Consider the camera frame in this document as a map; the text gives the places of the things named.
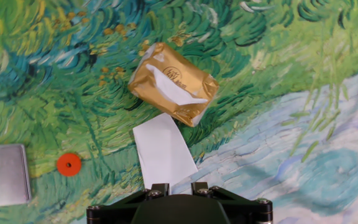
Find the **van gogh style painting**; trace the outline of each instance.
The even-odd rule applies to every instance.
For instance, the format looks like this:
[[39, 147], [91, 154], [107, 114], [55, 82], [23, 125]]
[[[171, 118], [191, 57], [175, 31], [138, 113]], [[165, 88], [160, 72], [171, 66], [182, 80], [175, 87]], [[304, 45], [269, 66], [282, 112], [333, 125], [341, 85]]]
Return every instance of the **van gogh style painting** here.
[[[143, 186], [132, 128], [160, 114], [127, 89], [154, 42], [220, 84], [178, 123], [199, 172], [275, 223], [358, 223], [358, 0], [0, 0], [0, 144], [26, 146], [33, 199], [3, 223], [85, 223]], [[80, 173], [56, 169], [77, 153]]]

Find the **red round disc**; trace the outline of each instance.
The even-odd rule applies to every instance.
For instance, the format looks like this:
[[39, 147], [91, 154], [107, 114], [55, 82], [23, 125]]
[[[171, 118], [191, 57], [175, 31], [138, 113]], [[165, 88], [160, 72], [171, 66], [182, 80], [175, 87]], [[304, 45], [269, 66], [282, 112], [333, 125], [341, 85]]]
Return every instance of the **red round disc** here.
[[66, 153], [60, 156], [56, 166], [61, 175], [71, 177], [80, 171], [81, 159], [74, 153]]

